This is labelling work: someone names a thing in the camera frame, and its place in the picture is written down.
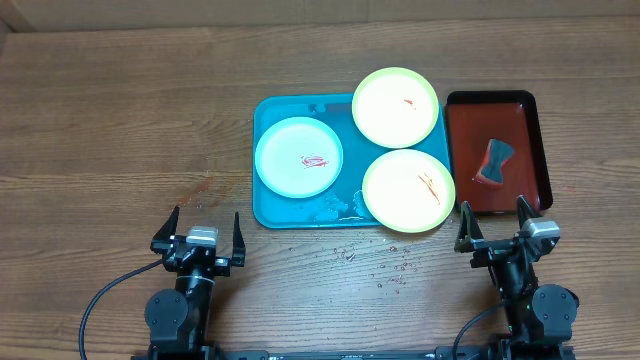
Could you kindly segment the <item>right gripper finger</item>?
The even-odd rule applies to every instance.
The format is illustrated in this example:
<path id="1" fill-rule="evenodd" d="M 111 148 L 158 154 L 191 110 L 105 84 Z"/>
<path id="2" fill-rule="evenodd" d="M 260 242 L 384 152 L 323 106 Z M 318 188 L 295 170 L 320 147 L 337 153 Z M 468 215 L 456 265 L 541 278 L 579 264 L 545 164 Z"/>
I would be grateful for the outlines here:
<path id="1" fill-rule="evenodd" d="M 530 226 L 536 219 L 542 215 L 535 210 L 523 195 L 519 195 L 516 199 L 516 211 L 521 229 Z"/>
<path id="2" fill-rule="evenodd" d="M 460 228 L 454 244 L 455 252 L 474 252 L 484 243 L 484 236 L 468 201 L 460 205 Z"/>

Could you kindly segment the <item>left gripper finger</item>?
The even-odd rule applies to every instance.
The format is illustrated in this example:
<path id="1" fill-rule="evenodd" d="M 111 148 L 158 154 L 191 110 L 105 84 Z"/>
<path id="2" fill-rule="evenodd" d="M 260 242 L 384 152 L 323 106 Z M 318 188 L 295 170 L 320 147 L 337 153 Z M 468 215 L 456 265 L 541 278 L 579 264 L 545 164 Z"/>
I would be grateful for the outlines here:
<path id="1" fill-rule="evenodd" d="M 172 244 L 172 237 L 176 233 L 180 208 L 175 206 L 169 218 L 151 239 L 150 249 L 154 253 L 167 253 Z"/>
<path id="2" fill-rule="evenodd" d="M 232 239 L 232 254 L 230 265 L 233 267 L 243 267 L 246 259 L 246 245 L 240 228 L 239 213 L 234 214 L 234 227 Z"/>

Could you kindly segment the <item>orange black sponge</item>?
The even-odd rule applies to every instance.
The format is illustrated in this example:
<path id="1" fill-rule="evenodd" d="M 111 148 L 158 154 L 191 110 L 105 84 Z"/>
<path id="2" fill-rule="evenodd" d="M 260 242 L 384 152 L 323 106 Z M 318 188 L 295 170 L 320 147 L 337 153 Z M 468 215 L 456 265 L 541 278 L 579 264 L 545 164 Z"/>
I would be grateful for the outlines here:
<path id="1" fill-rule="evenodd" d="M 489 140 L 481 165 L 474 180 L 484 185 L 500 187 L 504 183 L 503 166 L 514 154 L 514 148 L 506 142 Z"/>

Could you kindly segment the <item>light blue plate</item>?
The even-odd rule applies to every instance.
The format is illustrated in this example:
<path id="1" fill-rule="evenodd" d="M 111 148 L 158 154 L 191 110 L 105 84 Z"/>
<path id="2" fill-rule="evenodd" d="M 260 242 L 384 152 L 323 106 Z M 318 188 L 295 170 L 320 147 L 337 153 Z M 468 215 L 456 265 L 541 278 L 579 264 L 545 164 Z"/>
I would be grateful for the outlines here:
<path id="1" fill-rule="evenodd" d="M 308 198 L 337 180 L 343 157 L 341 141 L 328 125 L 310 117 L 290 117 L 260 137 L 254 163 L 271 191 L 288 198 Z"/>

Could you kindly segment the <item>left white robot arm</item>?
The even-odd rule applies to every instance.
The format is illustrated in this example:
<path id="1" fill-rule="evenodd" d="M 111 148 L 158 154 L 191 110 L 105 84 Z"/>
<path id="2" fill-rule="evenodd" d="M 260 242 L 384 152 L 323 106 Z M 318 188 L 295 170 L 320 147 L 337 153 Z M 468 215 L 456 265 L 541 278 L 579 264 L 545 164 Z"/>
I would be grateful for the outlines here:
<path id="1" fill-rule="evenodd" d="M 145 322 L 150 328 L 152 359 L 223 359 L 220 347 L 206 340 L 212 295 L 218 277 L 245 265 L 246 245 L 239 215 L 234 215 L 232 253 L 217 254 L 218 229 L 194 226 L 176 233 L 179 209 L 152 237 L 150 249 L 161 265 L 176 275 L 175 286 L 155 293 L 147 302 Z"/>

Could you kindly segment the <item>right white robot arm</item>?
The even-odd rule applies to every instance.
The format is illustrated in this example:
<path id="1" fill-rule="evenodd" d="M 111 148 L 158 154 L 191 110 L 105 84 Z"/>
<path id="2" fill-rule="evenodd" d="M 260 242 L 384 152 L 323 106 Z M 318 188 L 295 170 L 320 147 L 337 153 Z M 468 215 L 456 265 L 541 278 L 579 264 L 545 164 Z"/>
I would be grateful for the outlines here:
<path id="1" fill-rule="evenodd" d="M 470 253 L 473 268 L 486 268 L 500 302 L 467 322 L 456 335 L 452 359 L 573 359 L 564 344 L 572 338 L 579 298 L 556 284 L 540 285 L 533 265 L 560 240 L 556 222 L 543 217 L 522 196 L 516 199 L 519 230 L 510 238 L 487 240 L 470 204 L 460 206 L 461 223 L 454 250 Z M 459 348 L 463 335 L 487 316 L 504 310 L 507 334 L 491 337 L 476 350 Z"/>

